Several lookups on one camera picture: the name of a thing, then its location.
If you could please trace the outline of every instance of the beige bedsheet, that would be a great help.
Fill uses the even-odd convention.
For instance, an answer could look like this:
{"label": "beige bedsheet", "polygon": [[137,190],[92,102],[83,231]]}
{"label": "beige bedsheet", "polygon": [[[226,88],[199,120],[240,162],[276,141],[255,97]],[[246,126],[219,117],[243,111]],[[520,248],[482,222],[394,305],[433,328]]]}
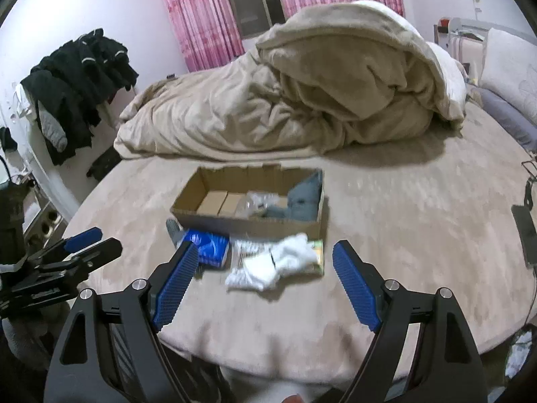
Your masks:
{"label": "beige bedsheet", "polygon": [[374,7],[321,5],[222,68],[148,87],[121,114],[114,147],[125,159],[308,157],[420,135],[434,112],[460,123],[461,109],[423,38]]}
{"label": "beige bedsheet", "polygon": [[[283,161],[325,172],[325,276],[262,297],[228,293],[225,273],[205,273],[190,284],[173,323],[159,334],[162,341],[248,373],[306,382],[352,378],[373,335],[356,319],[332,268],[331,249],[344,238],[386,279],[430,293],[450,287],[481,352],[515,332],[535,285],[510,211],[523,201],[520,162],[528,156],[483,110],[467,104],[467,112],[462,136],[433,121],[412,140]],[[218,165],[123,161],[97,186],[65,235],[99,226],[124,251],[91,274],[90,287],[123,289],[172,256],[164,222],[200,164]],[[413,325],[399,375],[409,371],[416,336]]]}

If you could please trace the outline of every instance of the metal screw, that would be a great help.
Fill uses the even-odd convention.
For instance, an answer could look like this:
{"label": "metal screw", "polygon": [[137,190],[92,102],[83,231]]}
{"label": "metal screw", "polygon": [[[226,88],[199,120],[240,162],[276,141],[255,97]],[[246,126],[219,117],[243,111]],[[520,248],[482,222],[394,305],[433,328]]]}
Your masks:
{"label": "metal screw", "polygon": [[81,293],[80,293],[80,298],[82,298],[82,300],[85,300],[87,298],[90,298],[93,294],[93,291],[91,289],[84,289]]}
{"label": "metal screw", "polygon": [[453,292],[451,292],[451,289],[449,288],[440,288],[440,295],[444,298],[451,298],[453,296]]}
{"label": "metal screw", "polygon": [[136,279],[133,282],[133,288],[136,290],[144,289],[147,286],[147,282],[144,279]]}
{"label": "metal screw", "polygon": [[398,281],[389,279],[384,282],[384,286],[389,290],[398,290],[401,285]]}

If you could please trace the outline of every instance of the blue gripper pad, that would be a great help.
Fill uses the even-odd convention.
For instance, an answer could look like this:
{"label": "blue gripper pad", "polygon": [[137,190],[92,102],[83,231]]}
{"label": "blue gripper pad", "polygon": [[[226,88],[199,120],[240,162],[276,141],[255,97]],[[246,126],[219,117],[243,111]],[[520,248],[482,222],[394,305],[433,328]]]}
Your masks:
{"label": "blue gripper pad", "polygon": [[174,319],[197,268],[198,247],[191,244],[156,296],[153,324],[158,331]]}
{"label": "blue gripper pad", "polygon": [[347,251],[339,242],[334,246],[332,260],[334,261],[334,269],[343,288],[345,288],[348,299],[351,300],[358,320],[368,326],[370,331],[377,331],[381,320],[377,314],[375,296]]}
{"label": "blue gripper pad", "polygon": [[82,233],[67,239],[63,249],[67,253],[77,253],[80,250],[99,242],[101,239],[103,239],[103,232],[101,229],[92,227],[89,230],[83,231]]}

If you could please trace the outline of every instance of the black jacket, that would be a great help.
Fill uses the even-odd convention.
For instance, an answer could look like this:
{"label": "black jacket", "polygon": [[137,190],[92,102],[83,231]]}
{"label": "black jacket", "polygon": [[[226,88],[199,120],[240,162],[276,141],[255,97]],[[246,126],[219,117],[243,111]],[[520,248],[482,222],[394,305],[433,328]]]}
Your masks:
{"label": "black jacket", "polygon": [[136,84],[138,74],[129,64],[127,51],[105,37],[103,29],[96,29],[43,58],[21,82],[36,105],[41,101],[65,131],[65,151],[58,153],[47,141],[55,165],[74,156],[75,149],[91,146],[89,126],[100,121],[97,105]]}

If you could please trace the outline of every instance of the cardboard box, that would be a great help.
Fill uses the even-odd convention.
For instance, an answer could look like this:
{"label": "cardboard box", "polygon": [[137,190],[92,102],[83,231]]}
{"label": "cardboard box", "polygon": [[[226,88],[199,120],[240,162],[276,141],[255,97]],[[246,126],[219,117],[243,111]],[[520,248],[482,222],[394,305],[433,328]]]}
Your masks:
{"label": "cardboard box", "polygon": [[199,167],[175,200],[171,213],[183,228],[222,235],[281,239],[304,232],[310,240],[323,239],[321,220],[324,184],[315,221],[255,217],[244,219],[233,215],[241,197],[248,191],[276,193],[280,195],[278,205],[287,207],[286,195],[289,190],[316,171],[318,170],[309,168],[283,168],[279,164],[219,169]]}

